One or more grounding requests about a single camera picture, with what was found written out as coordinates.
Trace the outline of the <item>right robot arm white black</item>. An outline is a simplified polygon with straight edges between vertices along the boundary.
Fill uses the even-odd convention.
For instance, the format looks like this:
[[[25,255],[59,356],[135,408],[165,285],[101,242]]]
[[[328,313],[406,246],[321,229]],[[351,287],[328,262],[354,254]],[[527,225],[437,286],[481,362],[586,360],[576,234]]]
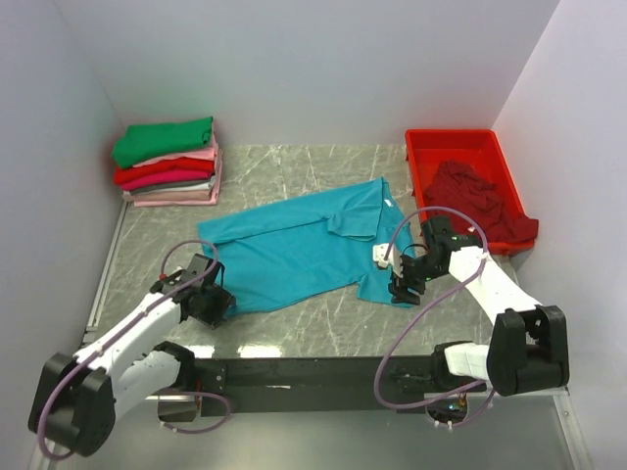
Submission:
[[[388,290],[396,304],[418,305],[428,281],[450,275],[479,304],[492,325],[489,344],[457,341],[430,357],[430,381],[443,391],[481,381],[509,397],[561,388],[570,377],[567,326],[556,306],[544,306],[513,282],[476,233],[458,234],[445,216],[421,225],[419,258],[392,244],[372,250],[374,263],[391,272]]]

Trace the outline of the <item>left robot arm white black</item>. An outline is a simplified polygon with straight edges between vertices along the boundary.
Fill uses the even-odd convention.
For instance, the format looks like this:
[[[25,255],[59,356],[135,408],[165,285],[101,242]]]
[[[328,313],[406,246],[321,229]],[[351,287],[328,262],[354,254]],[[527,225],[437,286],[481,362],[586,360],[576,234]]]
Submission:
[[[161,274],[141,303],[100,339],[71,355],[51,356],[27,421],[40,448],[53,442],[70,454],[90,456],[118,419],[155,392],[206,397],[195,354],[165,335],[188,318],[222,323],[235,304],[223,273],[220,261],[195,255],[187,267]]]

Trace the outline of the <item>teal t shirt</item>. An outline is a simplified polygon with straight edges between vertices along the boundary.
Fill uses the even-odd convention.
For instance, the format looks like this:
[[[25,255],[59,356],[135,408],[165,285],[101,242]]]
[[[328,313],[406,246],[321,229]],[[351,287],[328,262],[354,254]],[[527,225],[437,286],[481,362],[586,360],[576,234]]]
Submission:
[[[383,178],[279,201],[197,225],[225,267],[236,300],[229,316],[271,312],[357,285],[359,299],[387,305],[390,274],[375,266],[374,246],[412,244],[404,215]]]

